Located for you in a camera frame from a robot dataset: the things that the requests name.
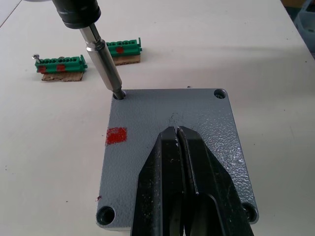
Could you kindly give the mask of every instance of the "screw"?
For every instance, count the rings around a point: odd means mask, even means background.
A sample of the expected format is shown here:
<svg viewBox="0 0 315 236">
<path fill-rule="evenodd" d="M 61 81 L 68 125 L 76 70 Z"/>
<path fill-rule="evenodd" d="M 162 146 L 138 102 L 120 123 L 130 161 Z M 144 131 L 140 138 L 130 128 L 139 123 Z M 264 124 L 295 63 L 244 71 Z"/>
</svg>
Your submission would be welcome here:
<svg viewBox="0 0 315 236">
<path fill-rule="evenodd" d="M 40 59 L 39 59 L 39 55 L 38 54 L 34 54 L 32 56 L 32 58 L 35 59 L 37 63 L 40 63 Z"/>
</svg>

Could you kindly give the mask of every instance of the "red marking on terminal block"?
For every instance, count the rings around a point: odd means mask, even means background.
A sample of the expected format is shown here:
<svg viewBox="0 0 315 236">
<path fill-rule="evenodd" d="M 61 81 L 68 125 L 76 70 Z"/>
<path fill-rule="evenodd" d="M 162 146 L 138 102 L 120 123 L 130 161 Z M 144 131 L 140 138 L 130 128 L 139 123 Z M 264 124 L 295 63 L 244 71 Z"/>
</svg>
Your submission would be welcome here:
<svg viewBox="0 0 315 236">
<path fill-rule="evenodd" d="M 105 144 L 111 145 L 121 143 L 127 140 L 127 128 L 116 127 L 107 129 Z"/>
<path fill-rule="evenodd" d="M 38 72 L 38 73 L 45 74 L 45 72 L 46 72 L 46 67 L 45 67 L 44 65 L 40 65 L 40 66 L 37 68 L 37 72 Z"/>
<path fill-rule="evenodd" d="M 57 71 L 58 72 L 65 71 L 65 65 L 64 64 L 57 65 Z"/>
<path fill-rule="evenodd" d="M 124 48 L 123 47 L 117 47 L 116 52 L 119 54 L 124 53 Z"/>
</svg>

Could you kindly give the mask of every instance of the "red mark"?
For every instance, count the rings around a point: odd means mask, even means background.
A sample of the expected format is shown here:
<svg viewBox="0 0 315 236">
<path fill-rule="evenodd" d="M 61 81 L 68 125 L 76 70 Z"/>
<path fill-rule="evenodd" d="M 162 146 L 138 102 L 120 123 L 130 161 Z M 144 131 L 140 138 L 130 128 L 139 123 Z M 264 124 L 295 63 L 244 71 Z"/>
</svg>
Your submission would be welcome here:
<svg viewBox="0 0 315 236">
<path fill-rule="evenodd" d="M 124 53 L 124 48 L 123 48 L 123 47 L 117 47 L 117 48 L 116 48 L 116 52 L 117 52 L 118 54 Z"/>
<path fill-rule="evenodd" d="M 96 202 L 98 202 L 99 200 L 101 200 L 102 199 L 102 196 L 100 195 L 100 196 L 98 196 L 97 198 L 96 198 Z"/>
<path fill-rule="evenodd" d="M 65 71 L 65 65 L 57 65 L 57 71 Z"/>
<path fill-rule="evenodd" d="M 46 67 L 45 67 L 44 65 L 40 65 L 40 66 L 37 68 L 37 72 L 38 72 L 38 73 L 45 74 L 45 72 L 46 72 Z"/>
<path fill-rule="evenodd" d="M 110 128 L 107 130 L 106 134 L 106 144 L 116 144 L 127 140 L 127 128 L 117 127 Z"/>
</svg>

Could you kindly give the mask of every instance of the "green terminal block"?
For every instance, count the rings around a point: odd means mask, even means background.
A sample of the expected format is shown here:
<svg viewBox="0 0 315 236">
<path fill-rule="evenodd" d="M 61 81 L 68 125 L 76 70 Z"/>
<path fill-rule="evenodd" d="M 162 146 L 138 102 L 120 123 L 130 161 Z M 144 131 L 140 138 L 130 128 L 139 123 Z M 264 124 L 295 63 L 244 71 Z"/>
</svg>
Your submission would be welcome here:
<svg viewBox="0 0 315 236">
<path fill-rule="evenodd" d="M 139 43 L 134 39 L 129 41 L 108 42 L 106 44 L 112 57 L 134 56 L 139 55 L 142 51 L 140 38 Z"/>
<path fill-rule="evenodd" d="M 60 72 L 84 72 L 88 66 L 85 63 L 83 55 L 72 58 L 52 58 L 39 59 L 39 55 L 34 55 L 36 59 L 35 66 L 38 73 L 52 74 Z"/>
</svg>

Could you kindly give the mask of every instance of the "textured gray surface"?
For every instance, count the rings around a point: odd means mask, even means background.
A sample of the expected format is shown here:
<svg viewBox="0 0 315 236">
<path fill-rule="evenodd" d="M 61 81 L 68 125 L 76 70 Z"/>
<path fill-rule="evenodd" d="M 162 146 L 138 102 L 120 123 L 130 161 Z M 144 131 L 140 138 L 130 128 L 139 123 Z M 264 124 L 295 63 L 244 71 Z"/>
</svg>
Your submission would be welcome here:
<svg viewBox="0 0 315 236">
<path fill-rule="evenodd" d="M 108 230 L 131 227 L 138 174 L 158 134 L 169 126 L 197 131 L 231 175 L 243 203 L 257 210 L 232 110 L 215 89 L 125 90 L 126 99 L 112 100 L 108 128 L 126 127 L 127 141 L 105 148 L 97 210 L 110 206 L 114 221 Z"/>
</svg>

